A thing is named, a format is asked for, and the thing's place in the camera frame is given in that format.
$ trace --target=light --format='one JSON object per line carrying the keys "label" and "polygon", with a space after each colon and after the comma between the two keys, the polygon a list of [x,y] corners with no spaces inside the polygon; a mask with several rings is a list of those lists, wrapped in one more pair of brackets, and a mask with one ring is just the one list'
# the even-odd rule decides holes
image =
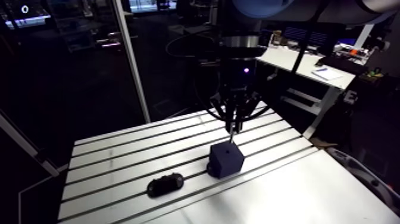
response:
{"label": "light", "polygon": [[27,14],[27,13],[29,12],[29,7],[26,6],[26,5],[23,5],[23,6],[21,7],[21,12],[22,12],[23,14]]}

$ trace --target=metal cylinder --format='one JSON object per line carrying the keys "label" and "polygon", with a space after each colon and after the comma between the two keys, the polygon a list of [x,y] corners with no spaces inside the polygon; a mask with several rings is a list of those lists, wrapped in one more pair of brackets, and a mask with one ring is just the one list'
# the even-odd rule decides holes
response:
{"label": "metal cylinder", "polygon": [[258,36],[229,36],[224,38],[224,45],[231,48],[255,48]]}

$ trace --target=glass panel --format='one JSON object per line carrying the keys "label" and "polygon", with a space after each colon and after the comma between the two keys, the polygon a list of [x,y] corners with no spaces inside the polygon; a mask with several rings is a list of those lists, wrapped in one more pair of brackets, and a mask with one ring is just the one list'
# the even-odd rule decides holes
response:
{"label": "glass panel", "polygon": [[5,3],[0,108],[57,166],[75,140],[144,123],[112,1]]}
{"label": "glass panel", "polygon": [[214,43],[207,36],[209,33],[182,37],[210,29],[205,23],[209,19],[211,1],[137,0],[129,3],[135,13],[126,16],[127,26],[130,36],[134,37],[133,50],[151,120],[202,110],[193,90],[193,77],[201,73],[199,82],[209,81],[207,89],[211,95],[218,85],[217,73],[212,67],[199,70],[197,61],[182,55],[201,54],[212,49]]}

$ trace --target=metal frame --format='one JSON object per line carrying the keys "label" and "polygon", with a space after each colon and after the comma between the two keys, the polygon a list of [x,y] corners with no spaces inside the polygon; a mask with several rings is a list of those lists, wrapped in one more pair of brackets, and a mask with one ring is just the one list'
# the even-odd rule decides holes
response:
{"label": "metal frame", "polygon": [[135,53],[133,52],[132,43],[130,41],[129,30],[126,26],[126,20],[124,10],[122,8],[121,0],[113,0],[115,9],[115,16],[117,17],[118,24],[120,25],[122,40],[124,42],[126,54],[128,56],[128,62],[132,73],[132,78],[135,83],[137,96],[139,97],[140,107],[145,117],[146,123],[150,123],[150,115],[147,108],[145,93],[142,88],[142,82],[140,81],[138,66],[136,64]]}
{"label": "metal frame", "polygon": [[21,134],[16,125],[12,124],[10,119],[6,117],[4,112],[0,110],[0,127],[10,136],[26,153],[36,160],[51,176],[58,176],[60,173],[48,160],[43,161],[38,159],[38,150],[26,136]]}
{"label": "metal frame", "polygon": [[340,95],[340,93],[341,93],[340,89],[335,88],[333,86],[329,86],[328,91],[322,98],[321,103],[319,103],[319,105],[318,105],[318,107],[321,108],[321,110],[318,113],[317,117],[312,122],[312,124],[303,133],[304,137],[306,137],[307,139],[310,139],[310,137],[315,132],[315,129],[322,121],[322,118],[324,117],[325,113],[335,103],[335,101],[338,98],[338,96]]}

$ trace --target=black cable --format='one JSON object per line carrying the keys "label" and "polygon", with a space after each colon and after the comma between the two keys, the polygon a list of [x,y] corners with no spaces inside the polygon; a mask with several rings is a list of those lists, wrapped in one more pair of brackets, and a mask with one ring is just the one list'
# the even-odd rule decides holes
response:
{"label": "black cable", "polygon": [[267,110],[269,110],[269,109],[271,108],[270,106],[265,106],[265,107],[264,107],[262,110],[260,110],[259,112],[255,113],[255,114],[253,114],[253,115],[251,115],[251,116],[249,116],[249,117],[243,118],[243,119],[235,119],[235,120],[224,119],[224,118],[222,118],[222,117],[220,117],[220,116],[214,114],[213,112],[211,112],[211,110],[208,109],[208,107],[204,104],[203,100],[201,100],[201,98],[200,98],[200,96],[199,96],[199,93],[198,93],[198,91],[197,91],[196,77],[193,78],[193,88],[194,88],[194,90],[195,90],[195,94],[196,94],[197,99],[199,99],[200,104],[204,107],[204,109],[207,111],[207,113],[209,113],[209,114],[210,114],[211,116],[213,116],[215,119],[221,120],[221,121],[223,121],[223,122],[247,122],[247,121],[249,121],[249,120],[252,120],[252,119],[254,119],[254,118],[256,118],[256,117],[262,115],[263,113],[265,113]]}
{"label": "black cable", "polygon": [[[302,42],[302,46],[300,49],[300,52],[297,56],[297,59],[295,61],[295,64],[293,65],[292,71],[290,71],[291,74],[296,74],[297,69],[299,68],[300,62],[304,56],[304,52],[307,48],[308,45],[308,41],[310,40],[311,34],[313,33],[314,30],[314,25],[318,22],[318,19],[320,18],[322,12],[325,10],[325,8],[328,6],[330,0],[322,0],[322,2],[320,3],[320,5],[317,8],[317,11],[315,12],[315,14],[312,16],[312,18],[310,19],[310,25],[309,28],[307,29],[307,32],[305,34],[304,37],[304,41]],[[193,85],[194,85],[194,90],[195,90],[195,94],[196,97],[199,99],[200,103],[202,104],[202,106],[204,107],[204,109],[207,111],[207,113],[209,113],[211,116],[213,116],[214,118],[221,120],[223,122],[246,122],[248,120],[252,120],[260,115],[262,115],[263,113],[265,113],[267,110],[269,110],[271,107],[270,106],[265,106],[261,111],[247,117],[247,118],[243,118],[243,119],[236,119],[236,120],[227,120],[224,119],[216,114],[214,114],[213,112],[210,111],[210,109],[208,109],[208,107],[204,104],[203,100],[201,100],[201,98],[198,95],[197,92],[197,87],[196,87],[196,78],[193,79]]]}
{"label": "black cable", "polygon": [[320,18],[320,15],[325,10],[325,8],[328,6],[329,2],[330,2],[330,0],[322,0],[322,2],[320,3],[320,5],[317,8],[317,11],[315,12],[315,14],[310,19],[309,27],[307,29],[307,32],[305,33],[304,40],[301,43],[299,54],[297,56],[295,64],[293,65],[292,71],[290,71],[291,74],[296,74],[297,69],[300,66],[300,62],[303,59],[304,52],[307,49],[308,41],[310,40],[311,34],[314,31],[314,25],[318,22],[318,19]]}
{"label": "black cable", "polygon": [[170,51],[168,49],[171,46],[171,44],[175,43],[176,41],[179,41],[181,39],[184,39],[184,38],[187,38],[187,37],[190,37],[190,36],[194,36],[194,35],[197,35],[197,34],[200,34],[200,33],[208,32],[210,30],[212,30],[212,29],[201,30],[201,31],[198,31],[198,32],[195,32],[195,33],[190,33],[188,35],[184,35],[184,36],[180,36],[178,38],[175,38],[165,46],[165,52],[169,56],[176,57],[176,58],[195,58],[196,57],[195,55],[176,55],[176,54],[172,54],[172,53],[170,53]]}

